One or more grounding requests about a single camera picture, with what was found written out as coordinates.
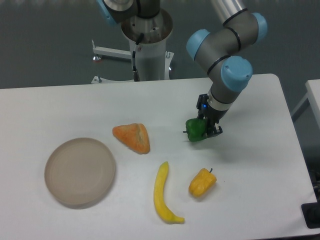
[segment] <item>yellow pepper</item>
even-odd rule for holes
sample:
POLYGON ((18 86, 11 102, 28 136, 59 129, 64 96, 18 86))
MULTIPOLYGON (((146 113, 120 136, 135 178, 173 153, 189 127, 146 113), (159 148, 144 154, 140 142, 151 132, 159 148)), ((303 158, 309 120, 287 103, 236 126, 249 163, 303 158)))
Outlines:
POLYGON ((189 186, 189 192, 196 198, 202 196, 210 187, 212 187, 217 178, 205 168, 202 168, 194 177, 189 186))

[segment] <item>white table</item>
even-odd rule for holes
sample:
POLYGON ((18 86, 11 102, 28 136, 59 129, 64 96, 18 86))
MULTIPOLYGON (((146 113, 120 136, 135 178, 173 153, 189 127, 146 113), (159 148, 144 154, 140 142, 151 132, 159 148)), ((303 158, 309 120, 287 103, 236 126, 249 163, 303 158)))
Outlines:
POLYGON ((305 83, 305 87, 307 93, 292 110, 292 120, 295 122, 307 107, 311 106, 315 120, 320 128, 320 79, 308 80, 305 83))
POLYGON ((309 80, 305 84, 310 106, 320 128, 320 79, 309 80))
POLYGON ((208 78, 0 90, 0 239, 264 239, 311 235, 301 204, 316 201, 279 79, 254 75, 220 121, 223 134, 190 143, 208 78), (112 127, 144 123, 151 151, 138 155, 112 127), (97 205, 58 203, 44 181, 50 154, 78 138, 105 143, 116 159, 111 190, 97 205), (157 216, 153 187, 169 162, 165 201, 182 225, 157 216), (216 185, 203 199, 188 193, 201 168, 216 185))

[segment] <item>gray floor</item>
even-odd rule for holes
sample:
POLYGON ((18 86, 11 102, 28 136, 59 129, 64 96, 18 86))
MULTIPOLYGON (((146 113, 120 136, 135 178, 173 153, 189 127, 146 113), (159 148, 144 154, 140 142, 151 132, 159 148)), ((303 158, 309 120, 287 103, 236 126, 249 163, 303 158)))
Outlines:
MULTIPOLYGON (((244 0, 268 21, 268 36, 241 52, 255 74, 281 81, 291 111, 306 93, 307 80, 320 79, 320 1, 244 0)), ((205 77, 186 51, 199 29, 222 28, 209 0, 162 0, 173 19, 167 49, 174 52, 171 78, 205 77)), ((128 61, 92 61, 92 43, 129 50, 120 26, 110 27, 95 0, 0 0, 0 88, 89 84, 94 76, 132 79, 128 61)), ((320 130, 308 109, 295 123, 307 163, 320 169, 320 130)))

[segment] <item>yellow banana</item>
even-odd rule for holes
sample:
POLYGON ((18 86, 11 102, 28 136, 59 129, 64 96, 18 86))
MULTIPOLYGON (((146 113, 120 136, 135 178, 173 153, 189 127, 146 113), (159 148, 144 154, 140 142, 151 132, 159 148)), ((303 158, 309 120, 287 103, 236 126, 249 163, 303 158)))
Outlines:
POLYGON ((185 219, 176 216, 166 205, 164 200, 164 187, 169 172, 169 164, 167 161, 161 164, 155 178, 153 190, 153 202, 159 217, 169 224, 183 224, 185 219))

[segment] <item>plate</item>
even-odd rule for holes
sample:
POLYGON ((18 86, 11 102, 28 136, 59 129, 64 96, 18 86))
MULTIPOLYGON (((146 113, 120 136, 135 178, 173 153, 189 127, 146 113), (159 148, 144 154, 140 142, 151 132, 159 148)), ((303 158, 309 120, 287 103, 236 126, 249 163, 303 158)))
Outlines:
POLYGON ((76 138, 60 145, 49 157, 45 184, 70 208, 90 207, 107 193, 116 171, 109 148, 92 138, 76 138))

